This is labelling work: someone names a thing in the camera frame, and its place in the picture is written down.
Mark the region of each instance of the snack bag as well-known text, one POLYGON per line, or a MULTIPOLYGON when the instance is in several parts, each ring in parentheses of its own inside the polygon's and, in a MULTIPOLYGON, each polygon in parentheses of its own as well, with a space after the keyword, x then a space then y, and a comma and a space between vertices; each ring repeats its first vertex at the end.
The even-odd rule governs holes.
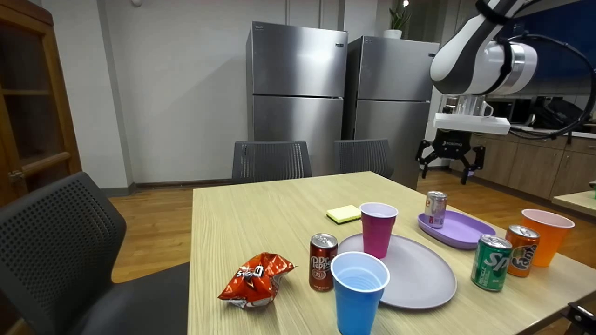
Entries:
POLYGON ((220 300, 238 307, 259 307, 277 294, 277 275, 294 270, 294 264, 277 253, 259 253, 244 262, 225 285, 220 300))

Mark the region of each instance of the orange plastic cup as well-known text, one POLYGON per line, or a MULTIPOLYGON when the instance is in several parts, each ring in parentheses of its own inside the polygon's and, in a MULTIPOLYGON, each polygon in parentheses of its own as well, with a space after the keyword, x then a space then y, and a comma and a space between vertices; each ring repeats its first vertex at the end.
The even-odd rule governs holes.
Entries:
POLYGON ((555 212, 538 208, 521 210, 521 225, 540 235, 538 248, 532 257, 534 268, 547 268, 575 223, 555 212))

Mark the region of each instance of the stainless steel refrigerator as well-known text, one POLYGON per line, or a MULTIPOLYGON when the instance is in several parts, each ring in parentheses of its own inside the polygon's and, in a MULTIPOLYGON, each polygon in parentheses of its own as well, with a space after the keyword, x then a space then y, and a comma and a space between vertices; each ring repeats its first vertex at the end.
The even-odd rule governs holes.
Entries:
POLYGON ((313 173, 326 173, 341 138, 346 34, 253 22, 246 45, 249 140, 303 140, 313 173))
POLYGON ((391 179, 417 179, 437 43, 359 37, 348 47, 342 138, 387 140, 391 179))

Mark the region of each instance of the tabletop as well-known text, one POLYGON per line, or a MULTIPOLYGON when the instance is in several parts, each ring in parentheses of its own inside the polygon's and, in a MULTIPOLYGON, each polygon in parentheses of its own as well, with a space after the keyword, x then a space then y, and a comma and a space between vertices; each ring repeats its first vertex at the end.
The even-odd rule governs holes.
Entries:
POLYGON ((596 218, 596 190, 555 195, 553 203, 596 218))
POLYGON ((469 279, 475 253, 449 248, 417 227, 424 195, 374 173, 328 175, 193 190, 188 333, 337 333, 333 290, 309 287, 309 240, 329 233, 344 240, 361 223, 335 225, 328 208, 383 201, 398 208, 393 235, 437 253, 458 290, 443 307, 406 311, 380 305, 372 333, 518 333, 596 289, 596 270, 564 255, 529 277, 486 292, 469 279), (238 309, 218 294, 249 257, 272 251, 296 268, 262 309, 238 309))

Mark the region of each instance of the blue plastic cup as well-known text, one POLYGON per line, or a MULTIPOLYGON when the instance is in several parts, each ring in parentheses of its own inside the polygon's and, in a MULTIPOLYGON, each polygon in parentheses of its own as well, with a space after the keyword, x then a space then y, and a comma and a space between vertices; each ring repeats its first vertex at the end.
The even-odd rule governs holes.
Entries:
POLYGON ((331 274, 339 333, 369 335, 389 283, 387 266, 369 253, 346 251, 331 261, 331 274))

